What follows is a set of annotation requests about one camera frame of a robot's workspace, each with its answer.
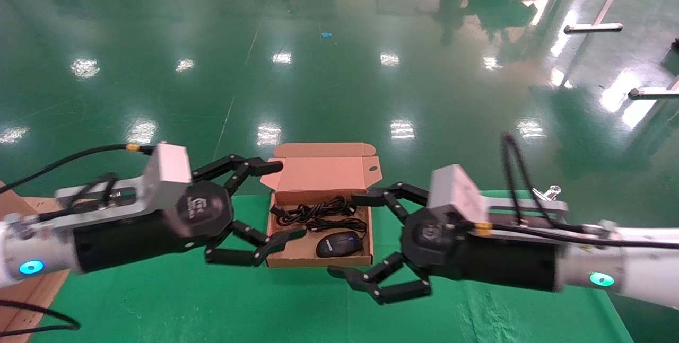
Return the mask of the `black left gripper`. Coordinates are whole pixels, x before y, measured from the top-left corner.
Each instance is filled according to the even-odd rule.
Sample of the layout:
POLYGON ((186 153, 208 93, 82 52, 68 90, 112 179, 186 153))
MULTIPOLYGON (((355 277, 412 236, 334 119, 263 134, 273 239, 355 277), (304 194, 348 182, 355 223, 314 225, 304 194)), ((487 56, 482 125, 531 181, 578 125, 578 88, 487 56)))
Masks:
POLYGON ((268 235, 243 222, 233 222, 230 195, 248 177, 262 177, 282 169, 280 161, 227 155, 194 170, 192 179, 196 184, 189 186, 172 208, 75 229, 75 253, 80 271, 106 270, 199 247, 205 247, 206 263, 262 265, 270 254, 284 251, 287 242, 306 236, 307 230, 295 228, 268 235), (229 178, 223 187, 209 182, 226 174, 229 178), (255 249, 221 249, 221 242, 228 236, 238 237, 255 249))

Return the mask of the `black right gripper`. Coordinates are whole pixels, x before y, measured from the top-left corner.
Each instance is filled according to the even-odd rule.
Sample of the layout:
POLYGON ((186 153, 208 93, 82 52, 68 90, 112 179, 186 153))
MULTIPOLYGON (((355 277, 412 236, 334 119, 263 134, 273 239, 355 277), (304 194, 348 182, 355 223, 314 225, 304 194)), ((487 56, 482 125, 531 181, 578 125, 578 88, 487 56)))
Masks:
POLYGON ((431 295, 429 276, 470 280, 501 286, 557 292, 557 259, 562 246, 526 236, 478 236, 448 230, 426 208, 409 214, 399 202, 425 206, 429 191, 408 183, 353 193, 356 206, 386 206, 403 223, 401 253, 390 254, 368 271, 329 266, 333 278, 342 279, 355 292, 363 292, 383 306, 431 295), (417 280, 381 287, 403 268, 417 280))

